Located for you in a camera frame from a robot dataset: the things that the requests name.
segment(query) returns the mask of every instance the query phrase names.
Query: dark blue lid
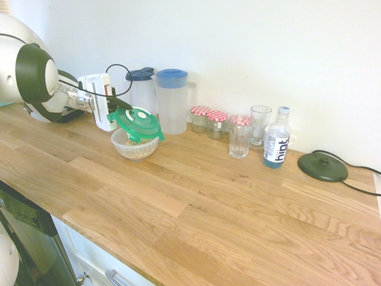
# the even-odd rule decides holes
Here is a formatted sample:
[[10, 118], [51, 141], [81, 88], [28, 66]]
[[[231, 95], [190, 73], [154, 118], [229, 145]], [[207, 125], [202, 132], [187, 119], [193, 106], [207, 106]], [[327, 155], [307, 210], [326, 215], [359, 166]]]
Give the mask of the dark blue lid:
[[[144, 69], [141, 69], [141, 70], [131, 71], [132, 80], [136, 82], [140, 82], [143, 80], [150, 80], [151, 76], [153, 76], [154, 74], [155, 74], [154, 69], [152, 67], [145, 67]], [[126, 79], [131, 81], [131, 77], [129, 73], [126, 74]]]
[[182, 88], [186, 86], [187, 75], [183, 70], [161, 70], [156, 74], [156, 84], [161, 88]]

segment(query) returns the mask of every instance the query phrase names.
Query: gingham jar lid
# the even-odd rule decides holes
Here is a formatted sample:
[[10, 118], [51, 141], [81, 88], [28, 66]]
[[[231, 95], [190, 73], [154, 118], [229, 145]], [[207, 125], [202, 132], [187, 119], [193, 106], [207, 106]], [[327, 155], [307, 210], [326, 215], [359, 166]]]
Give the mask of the gingham jar lid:
[[228, 116], [223, 111], [213, 110], [207, 113], [207, 118], [212, 121], [225, 121]]
[[251, 117], [246, 115], [233, 115], [229, 120], [235, 125], [249, 125], [252, 122]]
[[191, 108], [190, 112], [194, 115], [207, 115], [207, 112], [210, 111], [209, 107], [206, 106], [194, 106]]

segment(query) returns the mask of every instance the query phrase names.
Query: cabinet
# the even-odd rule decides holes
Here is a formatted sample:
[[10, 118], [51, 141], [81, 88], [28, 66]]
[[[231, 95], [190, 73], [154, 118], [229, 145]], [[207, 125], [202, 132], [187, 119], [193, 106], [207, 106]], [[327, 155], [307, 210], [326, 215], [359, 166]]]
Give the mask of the cabinet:
[[[77, 276], [82, 276], [84, 272], [90, 276], [83, 286], [154, 286], [56, 217], [52, 216], [52, 219], [74, 272]], [[115, 275], [115, 284], [106, 277], [107, 271]]]

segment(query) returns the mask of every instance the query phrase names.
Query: dishwasher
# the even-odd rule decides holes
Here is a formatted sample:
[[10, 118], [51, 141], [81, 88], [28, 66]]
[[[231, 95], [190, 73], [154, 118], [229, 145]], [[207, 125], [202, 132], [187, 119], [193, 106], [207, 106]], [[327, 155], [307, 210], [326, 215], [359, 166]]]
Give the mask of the dishwasher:
[[88, 277], [76, 278], [50, 214], [2, 181], [0, 221], [19, 254], [15, 286], [80, 286]]

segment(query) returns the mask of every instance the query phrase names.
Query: drawer handle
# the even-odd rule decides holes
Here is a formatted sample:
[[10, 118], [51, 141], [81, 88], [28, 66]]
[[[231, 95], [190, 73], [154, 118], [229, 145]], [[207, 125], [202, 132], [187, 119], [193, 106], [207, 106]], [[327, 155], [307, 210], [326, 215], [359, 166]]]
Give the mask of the drawer handle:
[[115, 280], [114, 276], [117, 275], [117, 271], [115, 269], [113, 270], [107, 270], [105, 272], [106, 277], [110, 280], [111, 283], [113, 283], [115, 286], [123, 286], [118, 281]]

